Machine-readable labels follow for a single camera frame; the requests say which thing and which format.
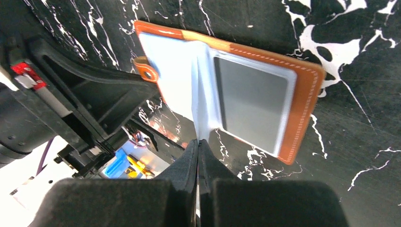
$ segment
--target red component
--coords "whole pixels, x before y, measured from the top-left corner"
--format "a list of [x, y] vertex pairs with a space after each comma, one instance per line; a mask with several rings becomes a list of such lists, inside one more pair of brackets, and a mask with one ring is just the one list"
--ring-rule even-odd
[[18, 75], [22, 75], [24, 73], [28, 74], [34, 81], [36, 81], [36, 85], [33, 87], [34, 90], [41, 89], [46, 87], [47, 84], [37, 75], [37, 73], [25, 62], [21, 62], [11, 66], [11, 69]]

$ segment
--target black marble surface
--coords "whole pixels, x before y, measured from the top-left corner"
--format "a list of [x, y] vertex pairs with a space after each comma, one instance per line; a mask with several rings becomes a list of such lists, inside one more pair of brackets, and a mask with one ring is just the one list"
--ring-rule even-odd
[[[293, 165], [221, 131], [209, 143], [244, 180], [325, 182], [351, 226], [401, 226], [399, 0], [25, 2], [63, 48], [124, 71], [135, 71], [131, 59], [143, 55], [137, 19], [322, 64], [329, 74]], [[159, 101], [138, 116], [185, 146], [192, 123]]]

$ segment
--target leather strap tab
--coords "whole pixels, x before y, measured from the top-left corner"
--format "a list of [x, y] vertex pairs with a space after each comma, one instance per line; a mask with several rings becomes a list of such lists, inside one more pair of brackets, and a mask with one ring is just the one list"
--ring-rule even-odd
[[143, 80], [157, 83], [159, 75], [156, 70], [149, 65], [149, 61], [146, 57], [137, 57], [132, 63], [138, 69], [140, 77], [142, 77]]

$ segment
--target leather wallet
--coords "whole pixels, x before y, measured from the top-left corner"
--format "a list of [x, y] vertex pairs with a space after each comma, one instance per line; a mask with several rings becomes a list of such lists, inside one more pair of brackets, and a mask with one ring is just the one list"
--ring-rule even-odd
[[199, 140], [221, 129], [294, 162], [325, 77], [320, 65], [192, 31], [134, 25], [146, 57], [133, 64], [174, 112], [194, 122]]

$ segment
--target orange leather edge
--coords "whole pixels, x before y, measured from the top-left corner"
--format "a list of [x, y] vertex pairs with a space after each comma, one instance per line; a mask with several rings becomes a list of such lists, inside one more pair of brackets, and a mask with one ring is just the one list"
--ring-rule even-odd
[[228, 50], [227, 43], [229, 43], [228, 51], [230, 53], [295, 71], [297, 74], [296, 85], [286, 131], [278, 156], [278, 159], [287, 165], [295, 161], [296, 153], [309, 124], [310, 114], [317, 102], [317, 96], [326, 75], [326, 71], [320, 65], [249, 46], [230, 43], [196, 32], [168, 28], [143, 21], [135, 21], [134, 24], [136, 29], [137, 25], [139, 27], [138, 33], [143, 31], [188, 41], [201, 40], [212, 48], [222, 51]]
[[149, 22], [136, 20], [134, 22], [135, 32], [139, 35], [141, 32], [147, 32], [155, 35], [167, 36], [175, 39], [183, 39], [183, 33], [180, 29], [155, 25]]

